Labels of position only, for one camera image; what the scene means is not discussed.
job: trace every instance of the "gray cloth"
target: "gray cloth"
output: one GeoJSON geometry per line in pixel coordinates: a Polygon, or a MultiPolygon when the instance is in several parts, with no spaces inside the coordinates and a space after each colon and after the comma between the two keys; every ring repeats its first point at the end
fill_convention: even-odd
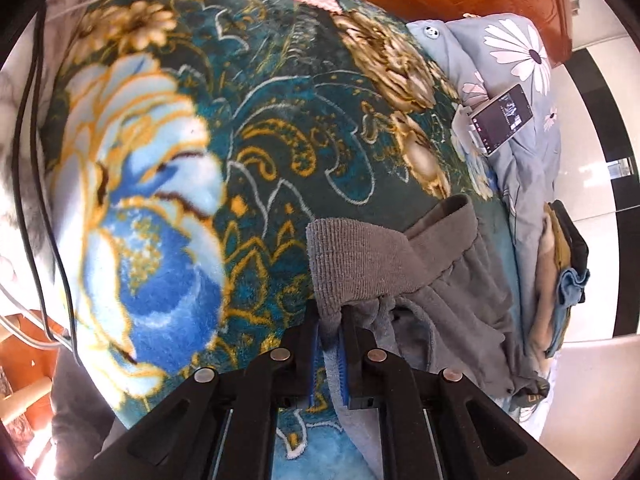
{"type": "Polygon", "coordinates": [[[60,350],[51,387],[51,437],[58,480],[72,479],[89,465],[113,431],[116,416],[73,354],[60,350]]]}
{"type": "Polygon", "coordinates": [[[413,368],[461,370],[489,396],[536,390],[538,376],[514,334],[511,292],[498,256],[465,195],[440,202],[404,234],[349,219],[306,228],[325,364],[338,418],[382,476],[380,433],[371,410],[342,405],[336,357],[341,308],[369,328],[380,348],[413,368]]]}
{"type": "Polygon", "coordinates": [[[560,127],[546,50],[533,23],[516,14],[448,23],[421,20],[407,28],[465,106],[475,108],[514,84],[522,85],[531,106],[533,119],[487,159],[510,212],[522,318],[514,322],[527,340],[536,315],[534,279],[543,208],[554,198],[560,164],[560,127]]]}

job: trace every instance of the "fleece blanket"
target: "fleece blanket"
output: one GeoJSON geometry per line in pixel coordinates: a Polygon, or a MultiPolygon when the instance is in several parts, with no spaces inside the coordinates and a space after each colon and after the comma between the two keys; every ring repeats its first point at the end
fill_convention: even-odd
{"type": "MultiPolygon", "coordinates": [[[[337,1],[103,0],[79,24],[42,140],[80,354],[126,426],[302,320],[315,218],[404,231],[467,193],[518,297],[495,173],[452,139],[458,92],[403,22],[337,1]]],[[[373,478],[317,364],[274,478],[373,478]]]]}

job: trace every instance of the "blue cloth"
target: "blue cloth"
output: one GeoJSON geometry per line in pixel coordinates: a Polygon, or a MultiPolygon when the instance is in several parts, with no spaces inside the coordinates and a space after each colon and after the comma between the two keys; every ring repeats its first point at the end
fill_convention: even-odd
{"type": "Polygon", "coordinates": [[[589,281],[591,273],[586,269],[579,274],[573,267],[563,270],[558,276],[558,290],[556,292],[556,307],[552,323],[554,326],[554,337],[551,346],[545,351],[547,358],[553,357],[562,344],[564,327],[566,325],[569,309],[580,301],[584,287],[589,281]]]}

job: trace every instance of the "phone screen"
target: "phone screen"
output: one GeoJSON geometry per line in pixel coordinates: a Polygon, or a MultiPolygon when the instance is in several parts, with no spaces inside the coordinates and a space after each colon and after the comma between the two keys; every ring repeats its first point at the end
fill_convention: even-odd
{"type": "Polygon", "coordinates": [[[487,155],[513,137],[533,117],[522,86],[516,85],[501,95],[471,120],[487,155]]]}

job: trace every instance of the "gray towel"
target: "gray towel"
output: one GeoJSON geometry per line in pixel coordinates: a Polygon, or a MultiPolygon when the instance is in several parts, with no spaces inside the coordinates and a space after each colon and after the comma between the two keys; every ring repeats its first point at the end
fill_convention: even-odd
{"type": "Polygon", "coordinates": [[[465,195],[440,202],[404,234],[349,219],[306,228],[325,364],[340,423],[380,478],[380,432],[372,410],[342,405],[335,342],[341,308],[369,328],[380,348],[413,367],[465,373],[496,399],[539,377],[522,352],[502,264],[465,195]]]}
{"type": "Polygon", "coordinates": [[[61,349],[51,388],[51,437],[56,444],[58,480],[70,480],[87,468],[104,446],[116,416],[83,366],[61,349]]]}

